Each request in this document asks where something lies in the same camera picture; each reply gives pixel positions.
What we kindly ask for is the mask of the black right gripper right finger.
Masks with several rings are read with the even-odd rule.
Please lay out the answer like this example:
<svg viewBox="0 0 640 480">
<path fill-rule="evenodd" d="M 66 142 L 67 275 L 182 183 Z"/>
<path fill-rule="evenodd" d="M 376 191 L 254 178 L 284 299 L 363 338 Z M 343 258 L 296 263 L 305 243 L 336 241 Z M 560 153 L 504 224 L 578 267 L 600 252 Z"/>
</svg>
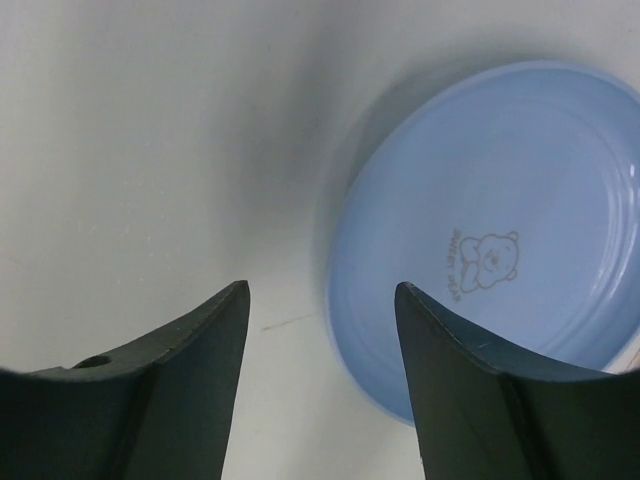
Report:
<svg viewBox="0 0 640 480">
<path fill-rule="evenodd" d="M 639 375 L 522 348 L 410 283 L 395 315 L 429 479 L 635 479 Z"/>
</svg>

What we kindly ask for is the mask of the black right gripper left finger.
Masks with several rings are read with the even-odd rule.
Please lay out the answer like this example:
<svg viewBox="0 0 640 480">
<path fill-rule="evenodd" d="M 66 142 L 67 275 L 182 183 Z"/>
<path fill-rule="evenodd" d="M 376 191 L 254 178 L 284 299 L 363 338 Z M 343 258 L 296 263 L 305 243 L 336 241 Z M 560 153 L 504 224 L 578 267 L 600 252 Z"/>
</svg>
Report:
<svg viewBox="0 0 640 480">
<path fill-rule="evenodd" d="M 1 373 L 5 479 L 218 479 L 249 285 L 71 368 Z"/>
</svg>

